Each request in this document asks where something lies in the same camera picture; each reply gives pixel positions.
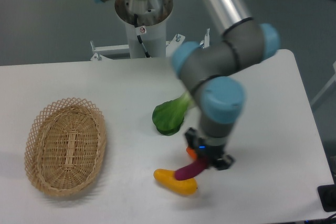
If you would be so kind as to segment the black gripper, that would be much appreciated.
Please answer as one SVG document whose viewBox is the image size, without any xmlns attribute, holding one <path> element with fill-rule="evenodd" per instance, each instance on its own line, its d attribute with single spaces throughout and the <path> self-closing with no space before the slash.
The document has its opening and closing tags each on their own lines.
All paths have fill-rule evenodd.
<svg viewBox="0 0 336 224">
<path fill-rule="evenodd" d="M 225 144 L 220 141 L 211 143 L 210 140 L 198 137 L 196 129 L 189 127 L 185 132 L 187 146 L 197 154 L 198 158 L 208 160 L 208 166 L 217 170 L 227 170 L 234 164 L 234 158 L 225 154 Z"/>
</svg>

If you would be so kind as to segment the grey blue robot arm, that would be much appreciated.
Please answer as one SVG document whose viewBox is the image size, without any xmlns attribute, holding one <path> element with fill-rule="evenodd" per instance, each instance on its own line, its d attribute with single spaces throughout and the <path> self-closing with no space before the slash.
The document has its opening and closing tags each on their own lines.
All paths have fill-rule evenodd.
<svg viewBox="0 0 336 224">
<path fill-rule="evenodd" d="M 171 13 L 171 0 L 114 1 L 115 11 L 127 28 L 130 56 L 163 57 L 165 33 L 159 26 Z M 196 160 L 176 171 L 178 180 L 208 167 L 230 168 L 234 160 L 224 148 L 245 101 L 241 85 L 230 76 L 272 57 L 280 46 L 277 31 L 272 25 L 257 24 L 242 0 L 204 2 L 222 41 L 209 47 L 186 42 L 172 56 L 176 75 L 201 111 L 199 129 L 189 129 L 185 134 Z"/>
</svg>

